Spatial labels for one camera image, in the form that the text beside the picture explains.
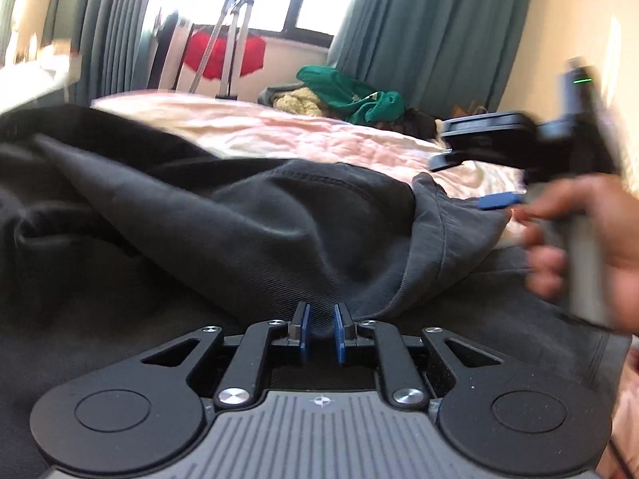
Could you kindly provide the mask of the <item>person's right hand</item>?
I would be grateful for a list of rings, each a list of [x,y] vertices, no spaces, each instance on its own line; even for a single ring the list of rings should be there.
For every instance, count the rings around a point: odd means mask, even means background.
[[[541,220],[584,213],[592,221],[604,261],[607,307],[615,328],[638,333],[638,199],[611,174],[555,180],[530,203],[512,210],[524,226],[522,244],[528,257],[526,285],[542,299],[559,296],[568,273],[568,257],[545,240]]]

